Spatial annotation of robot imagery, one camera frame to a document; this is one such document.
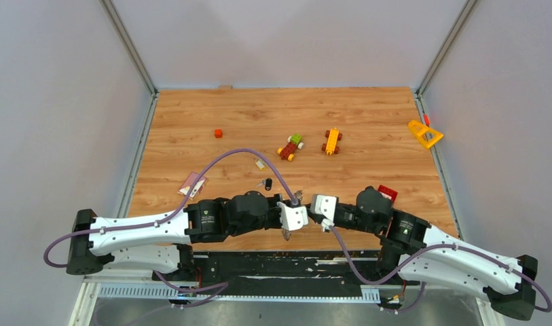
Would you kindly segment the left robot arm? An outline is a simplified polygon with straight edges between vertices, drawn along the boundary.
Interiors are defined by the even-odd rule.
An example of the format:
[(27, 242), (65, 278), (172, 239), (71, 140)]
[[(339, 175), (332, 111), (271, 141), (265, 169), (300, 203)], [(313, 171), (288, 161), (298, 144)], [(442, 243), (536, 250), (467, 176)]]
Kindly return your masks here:
[(195, 243), (223, 242), (256, 230), (299, 230), (308, 222), (306, 207), (280, 194), (256, 191), (189, 204), (178, 213), (135, 218), (98, 217), (92, 209), (77, 212), (66, 272), (89, 275), (105, 266), (172, 273), (189, 280), (195, 261), (181, 253)]

